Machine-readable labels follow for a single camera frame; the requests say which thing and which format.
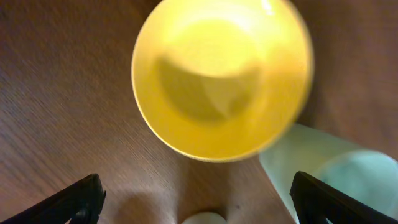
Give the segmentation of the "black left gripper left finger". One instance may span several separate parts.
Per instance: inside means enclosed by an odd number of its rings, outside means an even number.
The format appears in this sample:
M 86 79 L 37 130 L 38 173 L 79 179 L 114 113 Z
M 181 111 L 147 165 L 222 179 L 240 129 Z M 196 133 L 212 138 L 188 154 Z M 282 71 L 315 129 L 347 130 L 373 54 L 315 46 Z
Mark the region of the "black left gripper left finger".
M 2 224 L 97 224 L 106 191 L 98 174 L 90 174 Z

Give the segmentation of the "mint green cup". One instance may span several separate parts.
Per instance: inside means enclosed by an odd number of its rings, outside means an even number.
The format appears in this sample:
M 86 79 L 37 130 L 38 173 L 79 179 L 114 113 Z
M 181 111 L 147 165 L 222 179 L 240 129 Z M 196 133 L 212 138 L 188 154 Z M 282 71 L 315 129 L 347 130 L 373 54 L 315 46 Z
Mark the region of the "mint green cup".
M 295 124 L 260 153 L 259 161 L 295 222 L 289 192 L 298 171 L 397 218 L 397 161 L 382 152 Z

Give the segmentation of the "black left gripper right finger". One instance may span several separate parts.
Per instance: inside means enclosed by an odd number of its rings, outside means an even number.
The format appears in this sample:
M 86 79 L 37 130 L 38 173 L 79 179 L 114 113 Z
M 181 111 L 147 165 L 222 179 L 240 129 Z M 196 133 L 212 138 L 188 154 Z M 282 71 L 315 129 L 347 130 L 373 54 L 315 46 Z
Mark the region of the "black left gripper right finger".
M 306 172 L 294 175 L 290 196 L 300 224 L 397 224 Z

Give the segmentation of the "yellow small bowl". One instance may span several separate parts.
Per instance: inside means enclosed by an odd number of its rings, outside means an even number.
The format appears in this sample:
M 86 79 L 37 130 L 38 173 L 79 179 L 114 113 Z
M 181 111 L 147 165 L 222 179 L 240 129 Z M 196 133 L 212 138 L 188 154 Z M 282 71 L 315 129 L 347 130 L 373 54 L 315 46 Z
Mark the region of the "yellow small bowl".
M 161 1 L 136 39 L 139 111 L 168 147 L 236 161 L 278 140 L 313 82 L 307 26 L 290 1 Z

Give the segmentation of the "grey translucent cup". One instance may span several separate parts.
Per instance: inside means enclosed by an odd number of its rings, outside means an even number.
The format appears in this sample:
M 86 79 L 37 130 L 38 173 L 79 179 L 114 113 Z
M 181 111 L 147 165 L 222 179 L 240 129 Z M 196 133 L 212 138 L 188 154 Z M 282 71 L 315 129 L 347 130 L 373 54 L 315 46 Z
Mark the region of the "grey translucent cup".
M 200 212 L 186 218 L 182 224 L 227 224 L 227 221 L 214 212 Z

